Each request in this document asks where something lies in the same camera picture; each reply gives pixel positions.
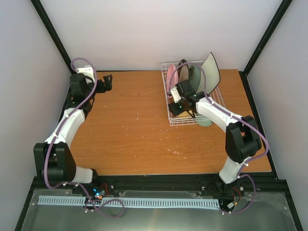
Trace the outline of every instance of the wooden tabletop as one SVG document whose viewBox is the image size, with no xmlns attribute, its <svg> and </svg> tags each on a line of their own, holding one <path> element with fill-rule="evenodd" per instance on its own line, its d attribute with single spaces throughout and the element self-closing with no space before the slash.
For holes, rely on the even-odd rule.
<svg viewBox="0 0 308 231">
<path fill-rule="evenodd" d="M 113 89 L 95 96 L 71 152 L 80 167 L 99 175 L 217 173 L 223 167 L 225 133 L 215 124 L 169 125 L 160 71 L 100 72 L 113 75 Z M 220 70 L 226 107 L 252 115 L 237 70 Z M 244 171 L 271 171 L 266 157 Z"/>
</svg>

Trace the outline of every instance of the black metal frame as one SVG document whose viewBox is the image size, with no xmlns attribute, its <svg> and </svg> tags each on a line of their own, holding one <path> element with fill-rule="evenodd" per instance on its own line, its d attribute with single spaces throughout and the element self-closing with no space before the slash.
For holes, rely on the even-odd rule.
<svg viewBox="0 0 308 231">
<path fill-rule="evenodd" d="M 54 41 L 57 49 L 59 50 L 64 62 L 66 63 L 68 69 L 73 73 L 74 71 L 71 69 L 70 66 L 70 58 L 61 43 L 59 36 L 57 35 L 49 17 L 47 16 L 46 11 L 44 10 L 40 0 L 31 0 L 33 6 L 37 10 L 42 22 L 44 23 L 47 31 L 49 32 L 52 40 Z M 245 89 L 249 104 L 251 106 L 254 118 L 256 120 L 257 127 L 259 131 L 264 135 L 264 129 L 262 127 L 257 108 L 254 102 L 254 98 L 252 92 L 249 87 L 249 83 L 247 81 L 247 76 L 251 71 L 253 65 L 256 63 L 259 55 L 261 54 L 262 50 L 264 49 L 265 45 L 267 44 L 268 40 L 270 39 L 272 33 L 274 32 L 275 28 L 277 27 L 278 23 L 282 19 L 284 13 L 290 6 L 292 0 L 283 0 L 275 13 L 272 21 L 270 22 L 267 30 L 265 31 L 262 39 L 260 40 L 258 46 L 256 47 L 253 55 L 251 56 L 247 66 L 245 67 L 244 71 L 239 71 L 243 87 Z M 286 180 L 279 180 L 278 175 L 275 169 L 275 164 L 273 162 L 272 156 L 270 152 L 268 152 L 268 159 L 272 169 L 272 172 L 268 173 L 250 173 L 250 176 L 253 178 L 256 187 L 261 192 L 279 192 L 284 193 L 293 216 L 293 220 L 295 222 L 295 226 L 297 230 L 303 230 L 295 205 L 292 200 L 292 196 L 290 194 L 288 184 Z M 198 174 L 198 175 L 162 175 L 162 176 L 99 176 L 99 182 L 106 182 L 109 185 L 109 192 L 113 195 L 117 196 L 120 193 L 127 191 L 127 190 L 137 190 L 137 191 L 183 191 L 183 192 L 194 192 L 196 194 L 200 193 L 204 196 L 213 196 L 219 200 L 229 199 L 229 196 L 222 196 L 219 193 L 215 193 L 210 191 L 209 189 L 205 188 L 204 190 L 201 189 L 204 182 L 214 181 L 216 179 L 216 174 Z M 252 192 L 253 188 L 249 179 L 242 179 L 241 180 L 242 186 L 245 188 L 247 192 Z M 80 187 L 73 187 L 73 186 L 66 186 L 65 188 L 71 187 L 74 192 L 82 193 L 79 191 Z M 86 186 L 89 191 L 92 192 L 93 185 L 89 184 Z M 35 189 L 42 189 L 46 188 L 46 185 L 41 180 L 38 180 L 37 177 L 34 177 L 33 183 L 29 190 L 28 197 L 26 199 L 24 208 L 22 210 L 21 216 L 18 220 L 16 231 L 21 230 L 27 209 L 29 207 L 29 202 L 31 200 L 33 191 Z"/>
</svg>

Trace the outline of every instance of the gray wall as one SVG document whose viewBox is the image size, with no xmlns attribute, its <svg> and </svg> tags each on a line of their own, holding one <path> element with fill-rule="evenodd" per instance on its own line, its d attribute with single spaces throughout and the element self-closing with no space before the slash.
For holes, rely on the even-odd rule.
<svg viewBox="0 0 308 231">
<path fill-rule="evenodd" d="M 308 230 L 308 1 L 293 1 L 248 76 L 279 177 Z"/>
<path fill-rule="evenodd" d="M 54 130 L 69 72 L 30 0 L 0 4 L 0 224 L 14 230 L 35 175 L 33 146 Z"/>
<path fill-rule="evenodd" d="M 243 70 L 281 0 L 42 0 L 68 54 L 98 70 L 205 59 Z"/>
</svg>

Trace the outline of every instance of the gray floor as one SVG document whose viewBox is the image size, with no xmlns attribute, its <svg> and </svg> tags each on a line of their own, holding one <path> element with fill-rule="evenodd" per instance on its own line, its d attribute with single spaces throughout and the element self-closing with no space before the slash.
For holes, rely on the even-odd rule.
<svg viewBox="0 0 308 231">
<path fill-rule="evenodd" d="M 221 215 L 205 209 L 136 209 L 127 208 L 118 219 L 85 213 L 82 207 L 35 205 L 34 195 L 23 231 L 293 231 L 296 230 L 285 198 L 281 194 L 259 194 L 245 212 Z M 104 208 L 107 214 L 119 208 Z"/>
</svg>

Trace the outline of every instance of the white wire dish rack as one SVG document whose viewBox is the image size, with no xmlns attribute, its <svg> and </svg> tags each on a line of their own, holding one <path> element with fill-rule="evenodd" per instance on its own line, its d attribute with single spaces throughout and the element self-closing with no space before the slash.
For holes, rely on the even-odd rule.
<svg viewBox="0 0 308 231">
<path fill-rule="evenodd" d="M 191 61 L 191 62 L 202 65 L 205 61 L 199 60 L 199 61 Z M 173 114 L 169 111 L 168 104 L 172 102 L 172 98 L 168 98 L 167 96 L 167 71 L 168 71 L 168 67 L 170 64 L 174 64 L 175 66 L 178 66 L 179 63 L 175 62 L 175 63 L 161 64 L 162 77 L 163 77 L 163 83 L 164 83 L 164 89 L 165 89 L 165 98 L 166 98 L 166 104 L 167 104 L 167 113 L 168 113 L 170 126 L 197 124 L 197 122 L 199 121 L 210 122 L 210 119 L 203 115 L 196 115 L 196 118 L 192 118 L 191 116 L 181 116 L 181 115 L 173 116 Z M 226 107 L 218 87 L 216 87 L 213 90 L 210 96 L 212 97 L 213 100 L 215 100 L 216 103 L 219 103 L 221 106 Z"/>
</svg>

